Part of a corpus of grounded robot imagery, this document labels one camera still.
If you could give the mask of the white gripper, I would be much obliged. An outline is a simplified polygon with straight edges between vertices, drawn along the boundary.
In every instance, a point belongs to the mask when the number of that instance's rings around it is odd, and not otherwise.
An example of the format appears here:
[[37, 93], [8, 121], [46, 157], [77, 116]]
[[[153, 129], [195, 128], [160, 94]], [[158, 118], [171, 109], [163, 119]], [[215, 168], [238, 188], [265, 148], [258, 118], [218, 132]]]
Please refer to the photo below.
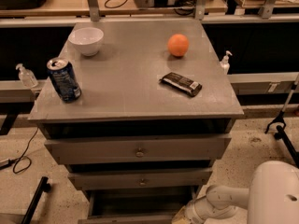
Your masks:
[[191, 200], [182, 206], [172, 218], [171, 224], [204, 224], [208, 219], [206, 199]]

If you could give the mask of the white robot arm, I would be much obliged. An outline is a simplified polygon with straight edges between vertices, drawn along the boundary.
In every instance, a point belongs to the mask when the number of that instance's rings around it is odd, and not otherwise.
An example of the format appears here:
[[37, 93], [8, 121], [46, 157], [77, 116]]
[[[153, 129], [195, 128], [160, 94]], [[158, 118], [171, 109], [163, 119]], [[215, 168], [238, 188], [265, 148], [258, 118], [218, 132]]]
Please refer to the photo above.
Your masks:
[[212, 185], [206, 195], [189, 201], [172, 224], [204, 224], [248, 210], [247, 224], [299, 224], [299, 169], [282, 161], [267, 161], [254, 171], [248, 189]]

